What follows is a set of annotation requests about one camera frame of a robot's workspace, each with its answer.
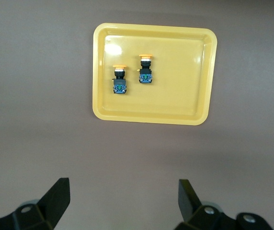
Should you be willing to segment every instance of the screw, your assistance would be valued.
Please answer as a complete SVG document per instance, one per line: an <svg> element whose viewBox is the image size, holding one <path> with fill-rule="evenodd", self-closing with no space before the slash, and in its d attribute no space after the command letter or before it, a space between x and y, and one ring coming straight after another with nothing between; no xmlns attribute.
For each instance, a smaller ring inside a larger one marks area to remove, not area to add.
<svg viewBox="0 0 274 230"><path fill-rule="evenodd" d="M215 213L215 211L214 211L213 208L211 208L211 207L206 207L206 208L204 208L204 211L205 211L207 214L210 214L210 215L212 215L212 214Z"/></svg>
<svg viewBox="0 0 274 230"><path fill-rule="evenodd" d="M26 206L26 207L22 208L21 212L25 213L25 212L28 212L31 209L32 209L32 206Z"/></svg>
<svg viewBox="0 0 274 230"><path fill-rule="evenodd" d="M256 222L256 220L254 219L254 217L250 216L250 215L244 215L243 218L244 218L244 220L246 222L249 222L249 223L255 223Z"/></svg>

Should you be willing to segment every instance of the silver bolt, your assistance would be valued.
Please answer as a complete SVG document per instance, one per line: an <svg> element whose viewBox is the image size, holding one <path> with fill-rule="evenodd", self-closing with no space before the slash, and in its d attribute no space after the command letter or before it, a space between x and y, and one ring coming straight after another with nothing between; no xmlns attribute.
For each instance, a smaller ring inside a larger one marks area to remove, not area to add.
<svg viewBox="0 0 274 230"><path fill-rule="evenodd" d="M249 222L249 223L255 223L256 222L256 220L254 219L254 217L250 216L250 215L244 215L243 218L244 218L244 220L246 222Z"/></svg>
<svg viewBox="0 0 274 230"><path fill-rule="evenodd" d="M22 208L21 212L25 213L25 212L28 212L31 209L32 209L32 206L26 206L26 207Z"/></svg>
<svg viewBox="0 0 274 230"><path fill-rule="evenodd" d="M210 215L212 215L212 214L215 213L215 211L214 211L213 208L211 208L211 207L206 207L206 208L204 208L204 211L205 211L207 214L210 214Z"/></svg>

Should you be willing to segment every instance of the yellow tray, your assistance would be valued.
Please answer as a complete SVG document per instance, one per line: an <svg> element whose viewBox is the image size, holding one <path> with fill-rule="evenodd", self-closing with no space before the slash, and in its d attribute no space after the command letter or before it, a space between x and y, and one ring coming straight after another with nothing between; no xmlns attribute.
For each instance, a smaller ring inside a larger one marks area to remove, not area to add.
<svg viewBox="0 0 274 230"><path fill-rule="evenodd" d="M208 115L217 38L208 29L104 23L93 35L95 115L103 120L199 125ZM153 82L139 83L139 54L152 54ZM113 91L127 65L125 94Z"/></svg>

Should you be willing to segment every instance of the gray table surface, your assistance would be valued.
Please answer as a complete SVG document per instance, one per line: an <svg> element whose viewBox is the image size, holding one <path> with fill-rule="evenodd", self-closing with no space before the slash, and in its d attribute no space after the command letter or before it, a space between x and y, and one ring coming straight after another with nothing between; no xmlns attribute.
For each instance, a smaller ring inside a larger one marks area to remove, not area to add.
<svg viewBox="0 0 274 230"><path fill-rule="evenodd" d="M202 125L93 114L92 36L106 22L215 32ZM0 216L59 177L71 203L57 230L172 230L179 178L274 228L274 1L0 0Z"/></svg>

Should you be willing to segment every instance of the small electronic component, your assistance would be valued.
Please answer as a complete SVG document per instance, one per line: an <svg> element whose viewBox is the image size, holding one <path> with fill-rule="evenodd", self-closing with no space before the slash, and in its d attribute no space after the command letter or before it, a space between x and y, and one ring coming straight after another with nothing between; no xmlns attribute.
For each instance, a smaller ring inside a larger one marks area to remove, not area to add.
<svg viewBox="0 0 274 230"><path fill-rule="evenodd" d="M151 54L140 54L142 69L139 70L139 82L140 83L152 83L152 71L151 66Z"/></svg>
<svg viewBox="0 0 274 230"><path fill-rule="evenodd" d="M126 74L124 68L126 65L113 65L114 67L114 75L116 76L114 81L114 93L126 93L126 80L124 76Z"/></svg>

